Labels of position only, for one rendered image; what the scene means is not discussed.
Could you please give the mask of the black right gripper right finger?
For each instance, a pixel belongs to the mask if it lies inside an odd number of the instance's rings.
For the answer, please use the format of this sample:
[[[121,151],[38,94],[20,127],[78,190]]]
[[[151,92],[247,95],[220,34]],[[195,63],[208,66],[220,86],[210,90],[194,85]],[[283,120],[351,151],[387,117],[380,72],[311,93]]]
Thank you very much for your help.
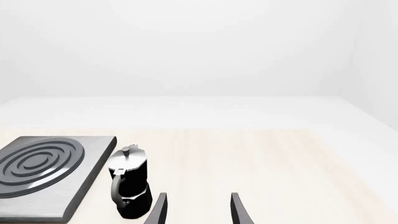
[[[231,194],[230,210],[233,224],[254,224],[236,192]]]

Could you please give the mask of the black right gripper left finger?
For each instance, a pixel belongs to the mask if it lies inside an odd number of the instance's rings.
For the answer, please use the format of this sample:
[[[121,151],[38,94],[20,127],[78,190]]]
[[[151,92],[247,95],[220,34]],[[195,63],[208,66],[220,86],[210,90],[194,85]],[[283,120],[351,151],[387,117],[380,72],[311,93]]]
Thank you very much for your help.
[[[162,192],[144,224],[165,224],[167,218],[167,194]]]

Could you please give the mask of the flat black stove plate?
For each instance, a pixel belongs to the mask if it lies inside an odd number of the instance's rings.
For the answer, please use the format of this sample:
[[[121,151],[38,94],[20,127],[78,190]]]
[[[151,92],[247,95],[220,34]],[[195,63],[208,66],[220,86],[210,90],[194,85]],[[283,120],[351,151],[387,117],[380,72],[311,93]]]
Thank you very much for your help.
[[[68,223],[115,136],[21,136],[0,149],[0,224]]]

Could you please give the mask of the black moka pot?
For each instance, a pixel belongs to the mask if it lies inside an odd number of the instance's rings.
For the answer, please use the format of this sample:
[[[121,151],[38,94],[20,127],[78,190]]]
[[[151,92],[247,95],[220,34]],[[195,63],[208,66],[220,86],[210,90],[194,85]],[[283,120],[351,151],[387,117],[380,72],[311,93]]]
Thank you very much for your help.
[[[120,216],[131,220],[144,216],[152,206],[145,151],[138,145],[123,147],[110,156],[108,170],[111,199]]]

